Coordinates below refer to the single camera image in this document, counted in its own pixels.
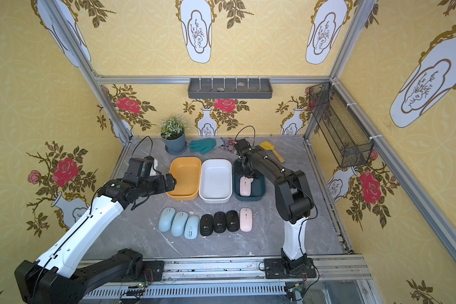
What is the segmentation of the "black mouse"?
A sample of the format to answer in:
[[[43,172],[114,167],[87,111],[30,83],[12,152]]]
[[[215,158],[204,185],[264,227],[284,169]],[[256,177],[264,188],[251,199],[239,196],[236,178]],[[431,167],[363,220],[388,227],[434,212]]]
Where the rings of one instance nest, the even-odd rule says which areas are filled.
[[[238,212],[235,210],[230,210],[226,213],[227,220],[227,230],[230,232],[236,232],[240,228],[240,220]]]
[[[214,218],[211,214],[205,214],[200,220],[200,234],[210,236],[214,231]]]
[[[224,233],[227,229],[227,217],[225,212],[216,212],[214,215],[213,228],[215,233]]]

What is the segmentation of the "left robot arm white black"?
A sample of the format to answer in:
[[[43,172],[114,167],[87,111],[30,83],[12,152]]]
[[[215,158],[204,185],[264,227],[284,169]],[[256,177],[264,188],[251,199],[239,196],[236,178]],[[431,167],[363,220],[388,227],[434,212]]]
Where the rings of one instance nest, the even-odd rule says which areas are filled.
[[[92,290],[122,276],[143,276],[143,256],[123,249],[109,259],[79,268],[88,249],[108,225],[136,200],[173,191],[172,174],[113,179],[99,189],[90,208],[35,262],[23,261],[15,270],[25,303],[78,303]]]

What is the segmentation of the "pink mouse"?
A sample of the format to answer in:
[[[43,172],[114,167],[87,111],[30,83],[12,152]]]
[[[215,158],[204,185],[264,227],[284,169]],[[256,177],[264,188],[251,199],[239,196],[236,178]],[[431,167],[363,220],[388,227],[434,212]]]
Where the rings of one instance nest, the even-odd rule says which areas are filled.
[[[250,232],[253,228],[253,212],[252,209],[244,207],[239,213],[240,230],[243,232]]]
[[[253,178],[242,176],[239,181],[239,195],[242,197],[250,197],[252,193]]]

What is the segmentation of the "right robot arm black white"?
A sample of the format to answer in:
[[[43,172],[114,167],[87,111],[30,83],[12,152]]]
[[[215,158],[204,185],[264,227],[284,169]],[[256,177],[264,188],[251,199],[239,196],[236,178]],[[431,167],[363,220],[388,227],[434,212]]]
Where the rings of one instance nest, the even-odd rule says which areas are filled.
[[[274,186],[275,204],[284,220],[284,243],[278,272],[285,277],[318,278],[319,271],[305,249],[305,231],[309,220],[316,219],[317,210],[304,172],[293,171],[270,157],[261,146],[251,146],[246,140],[236,143],[241,172],[247,176],[261,173]]]

